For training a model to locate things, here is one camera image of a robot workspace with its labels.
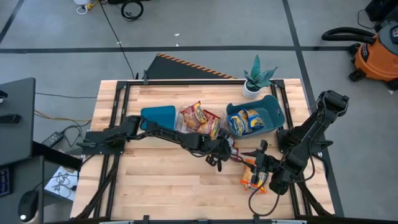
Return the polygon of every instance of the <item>warning stripe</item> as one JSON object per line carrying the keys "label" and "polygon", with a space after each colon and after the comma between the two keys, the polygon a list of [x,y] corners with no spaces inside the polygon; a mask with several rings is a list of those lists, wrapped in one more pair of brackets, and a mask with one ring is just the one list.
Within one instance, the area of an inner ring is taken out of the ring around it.
{"label": "warning stripe", "polygon": [[200,69],[200,70],[202,70],[204,72],[212,73],[212,74],[217,75],[219,77],[229,78],[229,79],[236,79],[235,77],[232,77],[231,75],[227,75],[227,74],[224,74],[224,73],[221,73],[221,72],[217,72],[217,71],[214,71],[212,69],[203,67],[201,65],[190,63],[190,62],[187,62],[187,61],[184,61],[184,60],[181,60],[179,58],[175,58],[175,57],[172,57],[172,56],[169,56],[169,55],[166,55],[166,54],[159,53],[156,56],[157,57],[163,57],[163,58],[166,58],[166,59],[170,59],[170,60],[173,60],[174,62],[178,62],[178,63],[184,64],[184,65],[188,65],[188,66],[191,66],[193,68]]}

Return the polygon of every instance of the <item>desk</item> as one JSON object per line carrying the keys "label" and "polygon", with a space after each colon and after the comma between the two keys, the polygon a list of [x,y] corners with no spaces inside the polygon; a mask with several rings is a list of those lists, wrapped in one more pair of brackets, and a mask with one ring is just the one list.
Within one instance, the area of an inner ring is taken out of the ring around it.
{"label": "desk", "polygon": [[[294,125],[301,125],[309,116],[302,84],[299,79],[284,81]],[[108,127],[116,83],[117,81],[101,82],[92,131],[101,131]],[[241,85],[132,86],[126,113],[127,116],[139,115],[142,108],[152,106],[174,105],[179,108],[198,100],[203,106],[225,110],[228,103],[237,105],[249,101],[243,97],[241,91]],[[263,88],[258,99],[270,94],[270,88]],[[119,102],[123,101],[123,94],[121,96]],[[116,124],[120,120],[121,112],[118,111]],[[259,147],[261,139],[269,143],[267,153],[280,159],[275,131],[238,140],[239,151],[253,151]],[[95,156],[81,169],[71,217],[78,215],[96,192],[102,161],[103,156]],[[316,173],[313,179],[307,181],[307,186],[323,207],[333,213],[323,164],[316,159],[314,163]],[[143,215],[150,215],[151,220],[252,219],[248,208],[251,192],[245,191],[239,183],[243,169],[242,164],[227,161],[223,164],[223,171],[217,172],[216,167],[205,162],[205,158],[195,158],[176,144],[156,138],[131,141],[126,144],[120,159],[111,218],[142,220]],[[309,162],[305,176],[308,177],[311,173]],[[301,193],[298,188],[296,190],[300,211],[304,211]],[[252,206],[259,213],[268,212],[274,205],[275,198],[276,194],[269,190],[264,195],[255,196]],[[105,206],[106,201],[103,198],[102,215]],[[280,197],[274,213],[267,218],[293,217],[291,199],[287,192]]]}

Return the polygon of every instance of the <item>orange snack bag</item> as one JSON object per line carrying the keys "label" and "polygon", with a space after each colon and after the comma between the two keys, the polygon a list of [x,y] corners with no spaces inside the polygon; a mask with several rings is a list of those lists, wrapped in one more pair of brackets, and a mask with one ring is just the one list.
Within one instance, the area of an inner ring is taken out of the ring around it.
{"label": "orange snack bag", "polygon": [[[245,159],[245,161],[254,165],[253,159]],[[252,176],[253,176],[253,173],[250,171],[250,168],[248,166],[244,166],[244,172],[243,172],[243,176],[241,179],[241,184],[244,185],[245,190],[248,190],[248,189],[256,190],[266,179],[266,174],[261,172],[261,173],[259,173],[259,182],[257,184],[252,184],[252,183],[250,183]],[[264,186],[262,186],[257,191],[257,193],[259,193],[259,194],[264,194],[266,192],[267,192],[267,190]]]}
{"label": "orange snack bag", "polygon": [[197,132],[202,134],[208,134],[212,139],[214,139],[217,137],[218,130],[220,130],[221,119],[207,110],[203,110],[203,112],[205,114],[205,117],[207,118],[207,122],[201,124]]}
{"label": "orange snack bag", "polygon": [[200,108],[200,101],[180,112],[188,128],[196,131],[199,126],[207,121],[207,118]]}

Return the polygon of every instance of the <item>computer mouse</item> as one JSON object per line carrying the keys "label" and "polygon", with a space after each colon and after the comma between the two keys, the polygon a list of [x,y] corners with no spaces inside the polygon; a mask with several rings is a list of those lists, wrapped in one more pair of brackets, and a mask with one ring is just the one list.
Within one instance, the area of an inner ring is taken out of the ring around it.
{"label": "computer mouse", "polygon": [[35,217],[38,202],[38,191],[30,190],[23,194],[18,206],[18,215],[22,222],[29,222]]}

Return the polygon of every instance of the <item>white pot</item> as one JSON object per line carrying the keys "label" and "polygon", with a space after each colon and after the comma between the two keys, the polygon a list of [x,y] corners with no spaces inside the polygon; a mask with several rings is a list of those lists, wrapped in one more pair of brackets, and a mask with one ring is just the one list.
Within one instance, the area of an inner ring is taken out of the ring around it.
{"label": "white pot", "polygon": [[246,86],[247,82],[248,81],[246,80],[246,82],[244,82],[244,85],[243,85],[243,90],[242,90],[243,96],[246,97],[247,99],[255,99],[260,94],[261,89],[259,91],[255,91],[255,92],[250,91],[250,90],[248,90],[248,88]]}

